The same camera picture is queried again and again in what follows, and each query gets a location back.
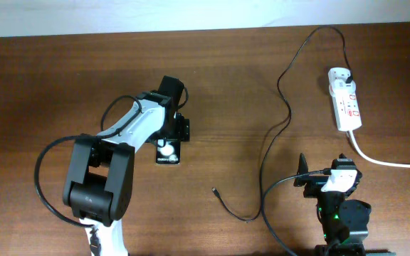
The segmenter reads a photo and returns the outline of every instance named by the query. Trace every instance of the wood grain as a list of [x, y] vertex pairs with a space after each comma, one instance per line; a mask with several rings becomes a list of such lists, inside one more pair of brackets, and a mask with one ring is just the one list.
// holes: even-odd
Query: wood grain
[[[282, 252], [262, 219], [233, 219], [211, 188], [237, 213], [256, 212], [261, 152], [277, 132], [270, 127], [287, 114], [275, 82], [312, 29], [0, 38], [0, 255], [89, 255], [84, 230], [60, 222], [35, 194], [36, 157], [58, 137], [97, 133], [111, 100], [155, 89], [163, 75], [189, 88], [182, 114], [191, 120], [191, 141], [179, 166], [156, 166], [150, 145], [137, 153], [123, 218], [131, 255]], [[340, 29], [357, 82], [360, 147], [376, 159], [410, 163], [410, 23]], [[365, 247], [410, 255], [410, 170], [366, 162], [337, 131], [326, 74], [343, 65], [339, 37], [322, 31], [283, 78], [293, 121], [270, 153], [263, 182], [294, 174], [300, 152], [311, 169], [344, 153], [364, 174], [352, 198], [373, 207]], [[119, 104], [107, 124], [130, 104]], [[46, 196], [68, 216], [61, 193], [70, 152], [70, 143], [60, 145], [41, 169]], [[267, 202], [274, 228], [298, 251], [323, 243], [316, 202], [302, 192], [285, 184]]]

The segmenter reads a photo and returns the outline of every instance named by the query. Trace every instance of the power cord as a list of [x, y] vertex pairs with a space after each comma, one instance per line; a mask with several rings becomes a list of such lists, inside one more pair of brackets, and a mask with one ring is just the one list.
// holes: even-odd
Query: power cord
[[47, 152], [52, 149], [54, 146], [57, 146], [60, 143], [63, 142], [67, 142], [67, 141], [71, 141], [71, 140], [76, 140], [76, 139], [91, 139], [91, 140], [100, 140], [100, 139], [107, 139], [110, 137], [113, 137], [117, 134], [119, 134], [128, 124], [130, 124], [130, 122], [132, 122], [135, 117], [137, 117], [138, 114], [140, 114], [142, 112], [142, 104], [140, 104], [140, 101], [136, 98], [133, 97], [131, 95], [123, 95], [119, 98], [117, 98], [116, 100], [114, 100], [112, 102], [112, 104], [110, 104], [110, 106], [107, 108], [107, 110], [104, 113], [104, 118], [105, 115], [108, 113], [108, 111], [110, 110], [110, 108], [120, 99], [122, 98], [131, 98], [133, 99], [137, 105], [138, 105], [138, 109], [137, 109], [137, 113], [134, 114], [131, 118], [129, 118], [120, 128], [117, 128], [114, 132], [112, 132], [111, 134], [108, 135], [102, 135], [102, 136], [92, 136], [92, 135], [73, 135], [73, 136], [66, 136], [60, 139], [55, 140], [54, 142], [50, 143], [49, 145], [46, 146], [45, 149], [42, 150], [42, 152], [39, 154], [37, 161], [36, 161], [36, 165], [34, 167], [34, 187], [36, 189], [37, 195], [39, 196], [39, 198], [41, 199], [41, 202], [44, 204], [45, 207], [47, 207], [47, 209], [52, 212], [56, 217], [58, 217], [60, 220], [65, 221], [69, 224], [75, 225], [77, 227], [81, 227], [81, 228], [94, 228], [94, 225], [87, 225], [87, 224], [82, 224], [79, 223], [78, 221], [75, 220], [71, 220], [70, 218], [64, 216], [63, 214], [61, 214], [58, 210], [56, 210], [46, 199], [46, 197], [43, 195], [42, 193], [42, 189], [41, 189], [41, 185], [39, 183], [39, 171], [41, 170], [41, 163], [42, 160], [44, 158], [44, 156], [47, 154]]
[[268, 193], [270, 193], [270, 191], [272, 191], [275, 187], [279, 186], [282, 182], [284, 181], [288, 181], [291, 180], [293, 178], [299, 178], [299, 177], [303, 177], [303, 176], [309, 176], [309, 175], [313, 175], [313, 174], [323, 174], [325, 172], [325, 170], [320, 170], [320, 171], [311, 171], [307, 174], [298, 174], [298, 175], [294, 175], [294, 176], [290, 176], [287, 178], [283, 178], [279, 181], [276, 181], [275, 183], [273, 183], [268, 189], [267, 191], [263, 194], [262, 196], [262, 217], [263, 217], [263, 221], [265, 221], [265, 224], [267, 225], [268, 230], [270, 231], [271, 235], [273, 235], [273, 237], [276, 239], [276, 241], [284, 248], [284, 250], [292, 256], [297, 256], [295, 254], [295, 252], [293, 252], [275, 233], [274, 229], [271, 227], [270, 223], [268, 222], [267, 216], [265, 215], [265, 198], [268, 195]]
[[261, 167], [259, 169], [259, 193], [260, 193], [260, 197], [261, 197], [261, 203], [259, 205], [259, 209], [258, 212], [256, 213], [256, 215], [252, 218], [242, 218], [237, 216], [236, 214], [232, 213], [232, 211], [230, 211], [227, 207], [227, 205], [224, 203], [221, 195], [219, 194], [218, 190], [216, 188], [212, 188], [211, 190], [213, 191], [213, 194], [219, 199], [219, 202], [221, 202], [221, 205], [224, 207], [224, 210], [226, 210], [230, 215], [232, 215], [233, 217], [235, 217], [238, 220], [241, 221], [245, 221], [245, 222], [251, 222], [253, 220], [255, 220], [262, 211], [262, 200], [263, 200], [263, 187], [262, 187], [262, 174], [263, 174], [263, 167], [265, 165], [267, 156], [268, 156], [268, 152], [270, 151], [273, 143], [275, 142], [275, 140], [284, 132], [285, 129], [287, 129], [287, 127], [290, 124], [290, 121], [292, 119], [292, 109], [290, 108], [289, 102], [287, 101], [287, 99], [284, 97], [284, 94], [281, 92], [280, 88], [279, 88], [279, 84], [280, 84], [280, 80], [281, 78], [283, 78], [284, 74], [286, 74], [289, 69], [293, 66], [293, 63], [295, 62], [295, 60], [297, 59], [298, 55], [300, 54], [300, 51], [303, 49], [303, 47], [306, 45], [306, 43], [311, 39], [312, 35], [314, 35], [317, 31], [323, 29], [323, 28], [329, 28], [332, 29], [333, 31], [335, 31], [336, 33], [338, 33], [341, 37], [342, 40], [342, 52], [344, 53], [344, 57], [345, 57], [345, 62], [346, 65], [348, 67], [349, 70], [351, 70], [351, 74], [348, 78], [348, 80], [350, 80], [349, 82], [352, 81], [352, 69], [350, 67], [349, 61], [347, 60], [347, 54], [346, 54], [346, 40], [344, 35], [342, 34], [342, 32], [338, 29], [335, 28], [334, 26], [318, 26], [315, 30], [313, 30], [310, 35], [305, 39], [305, 42], [300, 46], [300, 48], [298, 49], [297, 53], [295, 54], [294, 58], [292, 59], [292, 61], [290, 62], [289, 66], [284, 70], [284, 72], [281, 73], [281, 75], [278, 78], [278, 81], [276, 83], [276, 87], [278, 89], [278, 93], [281, 96], [281, 99], [284, 101], [286, 107], [288, 108], [288, 116], [286, 117], [286, 119], [288, 120], [287, 124], [275, 135], [275, 137], [273, 137], [270, 145], [267, 148], [267, 151], [265, 152], [265, 156], [263, 157], [262, 163], [261, 163]]
[[401, 168], [410, 168], [410, 164], [395, 164], [395, 163], [389, 163], [389, 162], [384, 162], [384, 161], [378, 161], [378, 160], [374, 160], [370, 157], [368, 157], [366, 154], [364, 154], [362, 152], [362, 150], [360, 150], [359, 146], [357, 145], [357, 141], [355, 140], [354, 137], [354, 132], [353, 131], [348, 131], [347, 132], [347, 136], [350, 138], [351, 142], [352, 142], [352, 146], [354, 146], [355, 150], [357, 151], [357, 153], [363, 157], [364, 159], [366, 159], [367, 161], [372, 162], [373, 164], [380, 164], [383, 166], [391, 166], [391, 167], [401, 167]]

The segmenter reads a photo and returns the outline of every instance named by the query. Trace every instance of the white power strip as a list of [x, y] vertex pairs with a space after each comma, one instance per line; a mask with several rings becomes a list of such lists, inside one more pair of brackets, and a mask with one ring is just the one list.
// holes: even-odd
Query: white power strip
[[357, 153], [367, 161], [385, 166], [410, 168], [410, 164], [394, 164], [374, 160], [360, 150], [353, 130], [362, 126], [362, 119], [360, 118], [359, 105], [357, 104], [357, 96], [355, 95], [355, 82], [353, 80], [347, 81], [350, 76], [351, 72], [346, 68], [332, 68], [328, 72], [328, 80], [330, 81], [329, 90], [333, 99], [338, 130], [347, 133], [351, 139], [352, 146], [354, 146]]

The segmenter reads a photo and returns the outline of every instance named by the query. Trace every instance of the black and white robotic arm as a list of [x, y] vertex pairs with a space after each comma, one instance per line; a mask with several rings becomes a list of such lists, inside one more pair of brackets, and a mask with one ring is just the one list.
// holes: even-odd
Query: black and white robotic arm
[[[183, 90], [187, 100], [183, 83], [165, 76], [158, 90], [136, 96], [131, 110], [109, 129], [95, 137], [74, 138], [63, 202], [85, 227], [92, 255], [128, 255], [121, 220], [131, 199], [135, 153], [140, 147], [152, 142], [157, 155], [163, 156], [157, 156], [158, 164], [179, 163], [180, 142], [189, 141], [189, 120], [177, 112], [184, 105], [179, 105]], [[47, 146], [40, 161], [49, 147], [53, 146]], [[39, 159], [36, 189], [43, 203], [58, 216], [38, 185]], [[107, 177], [90, 172], [90, 168], [99, 166], [109, 168]]]

